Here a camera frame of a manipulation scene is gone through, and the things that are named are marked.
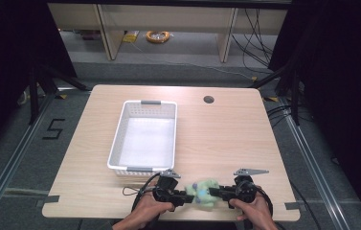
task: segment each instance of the wooden table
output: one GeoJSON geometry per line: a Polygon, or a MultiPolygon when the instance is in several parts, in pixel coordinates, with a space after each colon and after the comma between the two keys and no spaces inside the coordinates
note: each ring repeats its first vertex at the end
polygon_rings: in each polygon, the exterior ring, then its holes
{"type": "MultiPolygon", "coordinates": [[[[45,203],[45,217],[123,219],[129,214],[135,195],[123,195],[123,187],[140,188],[147,178],[121,177],[107,168],[127,100],[177,102],[174,170],[182,178],[176,189],[208,178],[231,186],[239,168],[268,170],[252,177],[269,194],[273,219],[299,219],[299,210],[284,205],[296,199],[258,90],[133,85],[94,87],[49,193],[59,200],[45,203]],[[205,103],[206,96],[214,102],[205,103]]],[[[239,212],[218,201],[213,209],[185,204],[160,219],[234,221],[239,212]]]]}

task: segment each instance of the basket handle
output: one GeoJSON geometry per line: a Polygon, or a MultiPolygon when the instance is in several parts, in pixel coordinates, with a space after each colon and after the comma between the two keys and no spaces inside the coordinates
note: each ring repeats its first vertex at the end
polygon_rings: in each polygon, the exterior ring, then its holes
{"type": "Polygon", "coordinates": [[[153,168],[128,167],[126,170],[128,172],[153,173],[153,168]]]}
{"type": "Polygon", "coordinates": [[[156,104],[161,105],[162,101],[141,101],[141,104],[156,104]]]}

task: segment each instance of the green plush toy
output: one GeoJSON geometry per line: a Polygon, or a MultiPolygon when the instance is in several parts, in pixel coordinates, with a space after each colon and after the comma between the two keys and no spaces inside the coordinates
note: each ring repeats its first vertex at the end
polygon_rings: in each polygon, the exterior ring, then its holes
{"type": "Polygon", "coordinates": [[[195,182],[192,185],[186,186],[187,195],[194,196],[193,203],[200,204],[204,207],[214,207],[214,203],[219,200],[218,197],[211,196],[209,188],[219,189],[218,182],[213,179],[195,182]]]}

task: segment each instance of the round hole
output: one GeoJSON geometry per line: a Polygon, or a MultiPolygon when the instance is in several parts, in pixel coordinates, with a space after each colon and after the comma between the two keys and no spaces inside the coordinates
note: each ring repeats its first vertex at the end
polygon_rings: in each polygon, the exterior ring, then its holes
{"type": "Polygon", "coordinates": [[[214,98],[213,98],[212,96],[205,96],[205,97],[204,97],[204,102],[205,102],[206,104],[211,104],[211,103],[214,102],[214,98]]]}

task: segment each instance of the hand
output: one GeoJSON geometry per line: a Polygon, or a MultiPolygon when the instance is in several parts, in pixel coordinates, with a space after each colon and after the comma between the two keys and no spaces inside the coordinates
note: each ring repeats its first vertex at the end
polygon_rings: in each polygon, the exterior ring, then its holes
{"type": "Polygon", "coordinates": [[[173,210],[170,202],[158,202],[152,192],[144,193],[132,213],[112,226],[113,230],[137,230],[144,228],[156,216],[173,210]]]}
{"type": "Polygon", "coordinates": [[[230,199],[229,203],[243,211],[243,214],[238,216],[237,220],[249,219],[254,225],[254,229],[257,230],[278,229],[261,194],[256,193],[255,200],[252,203],[245,203],[236,198],[230,199]]]}

